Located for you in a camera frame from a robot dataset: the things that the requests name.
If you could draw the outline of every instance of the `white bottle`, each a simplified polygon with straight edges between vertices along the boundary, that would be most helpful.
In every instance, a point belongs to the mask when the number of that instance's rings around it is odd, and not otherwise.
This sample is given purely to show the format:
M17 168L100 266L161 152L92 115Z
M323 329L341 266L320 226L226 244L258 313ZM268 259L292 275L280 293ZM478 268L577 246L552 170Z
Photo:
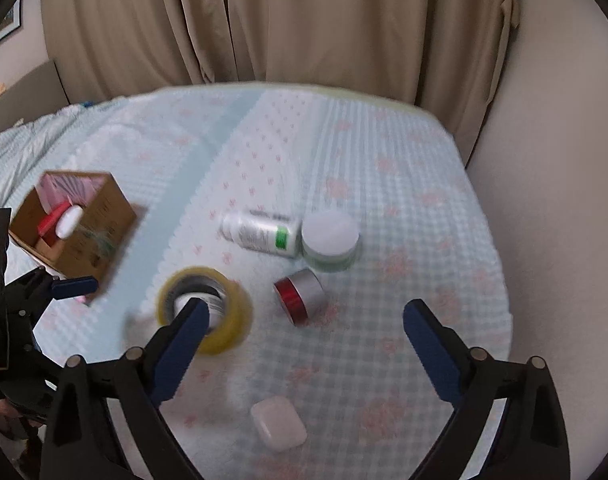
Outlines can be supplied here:
M245 249L295 258L300 226L300 221L280 214L232 211L222 218L220 231L224 238Z

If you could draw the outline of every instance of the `framed picture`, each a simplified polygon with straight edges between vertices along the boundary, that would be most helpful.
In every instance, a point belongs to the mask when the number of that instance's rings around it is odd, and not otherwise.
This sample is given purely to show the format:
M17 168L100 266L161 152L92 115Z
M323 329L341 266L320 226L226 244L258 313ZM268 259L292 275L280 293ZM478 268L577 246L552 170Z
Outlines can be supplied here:
M17 0L0 23L0 41L21 27L21 0Z

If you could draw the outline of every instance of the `bed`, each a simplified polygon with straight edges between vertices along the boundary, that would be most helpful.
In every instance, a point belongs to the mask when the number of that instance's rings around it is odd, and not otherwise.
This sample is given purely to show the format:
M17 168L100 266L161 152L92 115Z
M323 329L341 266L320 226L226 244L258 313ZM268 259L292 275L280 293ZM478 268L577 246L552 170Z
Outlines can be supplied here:
M511 315L486 219L452 137L419 108L255 83L70 105L0 134L0 206L16 209L48 169L109 171L138 211L104 293L88 306L53 303L39 321L37 340L55 361L111 359L145 344L157 294L183 267L214 267L251 298L244 342L198 356L162 405L205 478L407 478L450 415L404 336L413 298L467 345L508 357ZM271 287L305 263L222 239L219 218L236 208L339 208L359 222L360 257L345 272L319 273L331 301L308 326L289 323ZM11 245L7 282L34 265ZM308 430L303 446L273 454L261 444L249 409L272 395L293 402ZM467 472L479 469L500 413Z

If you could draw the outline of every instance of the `white wall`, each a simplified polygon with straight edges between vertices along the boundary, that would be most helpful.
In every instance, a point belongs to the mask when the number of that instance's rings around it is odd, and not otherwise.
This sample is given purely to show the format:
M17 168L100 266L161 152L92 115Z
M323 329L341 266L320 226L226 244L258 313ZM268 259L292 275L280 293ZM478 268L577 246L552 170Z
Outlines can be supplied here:
M0 42L0 83L10 87L48 60L41 0L22 0L21 28Z
M548 362L572 478L608 450L608 21L594 0L520 0L469 175L502 258L513 360Z

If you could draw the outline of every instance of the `light blue stripe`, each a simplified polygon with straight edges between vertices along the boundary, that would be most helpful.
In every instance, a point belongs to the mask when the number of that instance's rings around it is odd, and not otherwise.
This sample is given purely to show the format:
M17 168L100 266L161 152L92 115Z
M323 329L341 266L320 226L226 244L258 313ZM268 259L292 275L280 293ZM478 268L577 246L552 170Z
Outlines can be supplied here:
M214 124L212 134L207 139L195 143L191 154L168 185L164 197L142 222L130 242L130 253L120 264L110 292L100 300L105 301L107 305L96 323L101 327L101 332L96 333L97 339L92 348L85 352L87 361L114 359L124 351L118 345L126 338L124 329L130 320L129 313L136 310L146 297L146 287L157 272L159 261L168 247L168 240L199 183L212 165L213 154L221 150L262 93L261 89L242 92L231 105L232 111Z

